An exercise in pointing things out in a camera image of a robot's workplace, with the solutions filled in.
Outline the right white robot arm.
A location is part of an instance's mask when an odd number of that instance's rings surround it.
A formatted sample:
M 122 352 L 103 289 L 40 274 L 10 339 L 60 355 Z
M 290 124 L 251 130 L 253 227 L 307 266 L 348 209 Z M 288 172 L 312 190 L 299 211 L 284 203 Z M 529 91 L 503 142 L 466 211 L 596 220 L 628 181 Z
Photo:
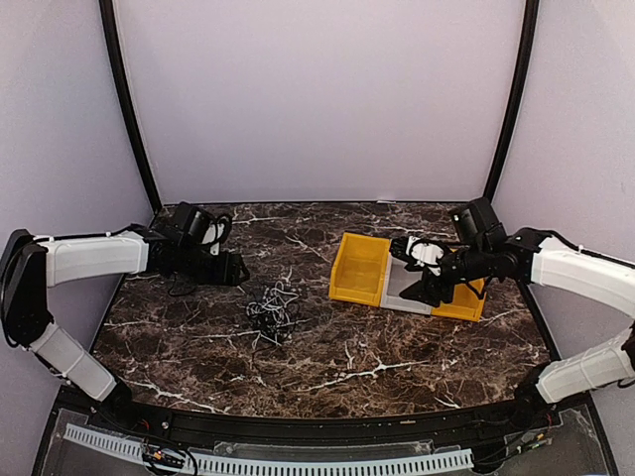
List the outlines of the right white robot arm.
M 474 281 L 513 279 L 574 293 L 633 316 L 633 263 L 575 245 L 554 230 L 524 227 L 508 234 L 486 197 L 453 209 L 449 216 L 458 237 L 455 244 L 414 236 L 392 240 L 391 255 L 407 271 L 422 275 L 401 291 L 401 298 L 438 307 L 452 301 L 459 285 L 482 298 Z M 633 381 L 634 330 L 627 328 L 584 352 L 532 371 L 517 387 L 506 420 L 526 430 L 548 405 Z

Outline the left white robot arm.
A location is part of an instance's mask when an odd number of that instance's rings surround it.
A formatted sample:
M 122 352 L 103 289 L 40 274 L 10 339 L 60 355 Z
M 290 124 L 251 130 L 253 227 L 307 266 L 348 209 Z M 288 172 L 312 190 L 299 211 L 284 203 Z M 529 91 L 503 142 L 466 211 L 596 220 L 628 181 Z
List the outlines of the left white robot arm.
M 48 290 L 110 275 L 181 275 L 196 285 L 238 287 L 250 277 L 238 253 L 222 250 L 232 230 L 227 214 L 180 203 L 165 222 L 131 224 L 103 233 L 10 235 L 1 257 L 1 327 L 9 347 L 21 347 L 50 365 L 89 398 L 119 432 L 140 423 L 129 388 L 56 322 Z

